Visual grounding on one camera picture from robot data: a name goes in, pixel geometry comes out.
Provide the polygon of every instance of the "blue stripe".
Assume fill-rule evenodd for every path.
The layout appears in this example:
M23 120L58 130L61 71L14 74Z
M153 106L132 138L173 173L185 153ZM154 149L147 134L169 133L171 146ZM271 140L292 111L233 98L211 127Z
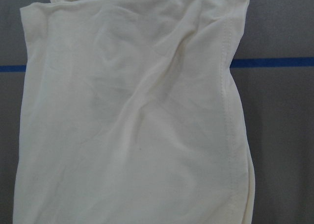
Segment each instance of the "blue stripe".
M234 59L230 68L314 67L314 57ZM0 66L0 72L25 72L26 66Z

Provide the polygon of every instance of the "blue tape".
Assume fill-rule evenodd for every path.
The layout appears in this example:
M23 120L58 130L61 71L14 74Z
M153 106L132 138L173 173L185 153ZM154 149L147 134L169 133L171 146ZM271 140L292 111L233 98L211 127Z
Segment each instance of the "blue tape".
M230 68L314 67L314 57L234 59ZM26 66L0 66L0 72L25 72Z

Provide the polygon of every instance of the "gray surface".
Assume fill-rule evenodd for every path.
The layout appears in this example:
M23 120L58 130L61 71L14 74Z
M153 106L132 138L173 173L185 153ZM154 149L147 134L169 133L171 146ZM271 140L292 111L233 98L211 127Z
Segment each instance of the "gray surface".
M19 8L0 0L0 65L27 55ZM251 0L235 58L314 56L314 0ZM314 223L314 67L232 69L256 174L253 224ZM0 224L12 223L24 73L0 73Z

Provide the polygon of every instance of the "cream-colored fabric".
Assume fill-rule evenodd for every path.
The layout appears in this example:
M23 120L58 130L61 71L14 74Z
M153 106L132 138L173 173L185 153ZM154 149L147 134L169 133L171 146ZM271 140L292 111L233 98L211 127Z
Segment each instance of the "cream-colored fabric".
M13 224L249 224L254 169L229 69L248 3L21 8Z

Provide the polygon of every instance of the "white garment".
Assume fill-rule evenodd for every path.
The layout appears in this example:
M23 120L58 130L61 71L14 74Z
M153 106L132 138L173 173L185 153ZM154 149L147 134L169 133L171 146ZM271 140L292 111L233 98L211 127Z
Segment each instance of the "white garment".
M249 0L52 1L21 8L13 224L249 224Z

